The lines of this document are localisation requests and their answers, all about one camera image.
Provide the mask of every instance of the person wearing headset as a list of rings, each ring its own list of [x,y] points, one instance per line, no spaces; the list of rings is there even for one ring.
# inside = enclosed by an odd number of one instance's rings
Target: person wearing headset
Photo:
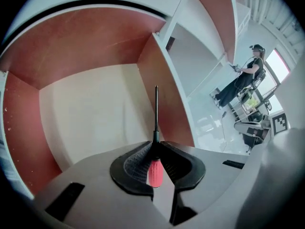
[[[213,97],[217,107],[224,107],[231,102],[239,92],[251,84],[253,79],[255,79],[264,68],[265,48],[259,44],[250,46],[250,48],[253,51],[254,60],[248,63],[246,69],[242,68],[237,70],[237,72],[242,72],[239,77],[234,79],[219,94],[216,94]]]

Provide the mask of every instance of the reddish-brown panel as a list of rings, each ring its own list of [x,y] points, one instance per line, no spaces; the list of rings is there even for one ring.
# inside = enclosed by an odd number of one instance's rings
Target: reddish-brown panel
[[[235,22],[231,0],[200,0],[208,11],[227,52],[228,60],[233,63],[235,51]]]
[[[22,180],[35,195],[61,173],[43,132],[39,90],[9,73],[3,101],[10,155]]]
[[[4,53],[0,69],[41,89],[85,70],[136,63],[151,33],[164,23],[126,9],[67,12],[21,35]]]
[[[175,80],[153,36],[146,43],[137,64],[153,108],[155,86],[159,86],[159,126],[165,141],[194,146],[191,128]]]

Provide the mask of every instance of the black curved strip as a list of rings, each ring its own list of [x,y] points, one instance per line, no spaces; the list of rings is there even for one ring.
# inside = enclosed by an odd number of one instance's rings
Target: black curved strip
[[[205,175],[205,165],[199,158],[190,155],[175,146],[161,142],[161,163],[175,185],[175,191],[181,192],[195,188]]]
[[[128,153],[116,158],[110,166],[110,175],[114,182],[129,194],[150,196],[153,198],[153,188],[133,177],[125,167],[125,162],[128,162],[130,157],[141,153],[143,149],[148,149],[149,151],[151,144],[151,141],[145,142]]]
[[[157,16],[160,16],[162,18],[166,18],[164,14],[161,12],[151,9],[149,7],[146,7],[144,5],[140,5],[134,2],[128,2],[128,1],[123,1],[123,0],[78,0],[78,1],[72,1],[72,2],[67,2],[64,4],[60,4],[58,6],[52,7],[50,9],[47,9],[34,17],[28,19],[26,22],[24,22],[22,25],[20,25],[9,37],[8,39],[1,45],[0,47],[0,54],[4,51],[4,49],[9,45],[9,43],[19,35],[24,29],[35,23],[36,21],[53,14],[55,12],[73,8],[73,7],[79,7],[83,5],[91,5],[91,4],[114,4],[114,5],[122,5],[122,6],[127,6],[127,7],[132,7],[136,9],[140,9],[149,13],[153,13]]]

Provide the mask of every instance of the ceiling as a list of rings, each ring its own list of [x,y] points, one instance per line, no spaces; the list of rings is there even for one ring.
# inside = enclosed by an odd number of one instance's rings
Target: ceiling
[[[237,0],[251,8],[251,19],[265,26],[298,60],[305,48],[305,34],[283,0]]]

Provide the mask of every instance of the white floor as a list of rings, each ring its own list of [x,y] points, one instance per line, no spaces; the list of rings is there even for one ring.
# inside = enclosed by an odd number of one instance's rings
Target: white floor
[[[197,138],[197,148],[248,155],[243,136],[234,129],[235,117],[228,106],[219,110],[209,94],[198,93],[189,100]]]

